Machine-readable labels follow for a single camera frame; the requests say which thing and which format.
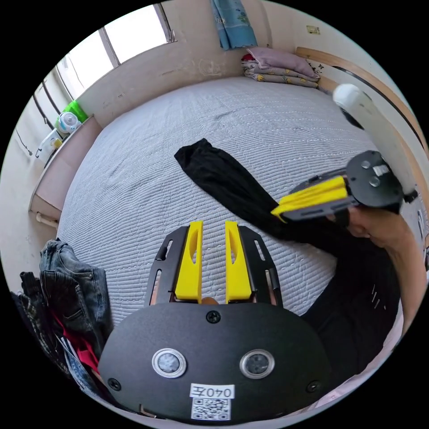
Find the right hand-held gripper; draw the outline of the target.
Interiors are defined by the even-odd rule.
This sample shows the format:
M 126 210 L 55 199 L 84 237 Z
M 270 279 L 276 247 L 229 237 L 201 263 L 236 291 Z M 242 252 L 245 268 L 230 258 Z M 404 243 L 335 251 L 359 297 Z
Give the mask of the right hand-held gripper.
M 299 184 L 270 214 L 283 222 L 326 218 L 349 222 L 351 207 L 366 206 L 399 213 L 404 192 L 378 151 L 354 156 L 345 167 Z

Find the person's right hand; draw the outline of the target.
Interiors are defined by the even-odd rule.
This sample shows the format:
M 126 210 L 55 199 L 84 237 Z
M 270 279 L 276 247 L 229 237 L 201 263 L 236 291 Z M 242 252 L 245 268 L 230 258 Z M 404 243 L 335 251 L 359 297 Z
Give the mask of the person's right hand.
M 349 209 L 349 232 L 358 238 L 370 239 L 382 248 L 392 247 L 401 230 L 402 218 L 380 209 L 353 207 Z

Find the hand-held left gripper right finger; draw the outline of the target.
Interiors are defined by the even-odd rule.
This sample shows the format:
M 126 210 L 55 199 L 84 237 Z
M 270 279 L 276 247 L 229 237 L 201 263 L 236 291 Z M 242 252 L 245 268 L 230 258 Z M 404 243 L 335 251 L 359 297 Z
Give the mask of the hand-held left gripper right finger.
M 225 222 L 226 300 L 249 300 L 252 294 L 237 222 Z

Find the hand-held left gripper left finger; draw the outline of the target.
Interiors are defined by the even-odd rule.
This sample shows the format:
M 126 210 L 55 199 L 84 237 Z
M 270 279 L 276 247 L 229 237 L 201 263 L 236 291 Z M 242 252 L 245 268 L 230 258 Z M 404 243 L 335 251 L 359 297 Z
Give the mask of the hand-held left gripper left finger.
M 202 235 L 203 221 L 189 224 L 176 282 L 178 300 L 202 299 Z

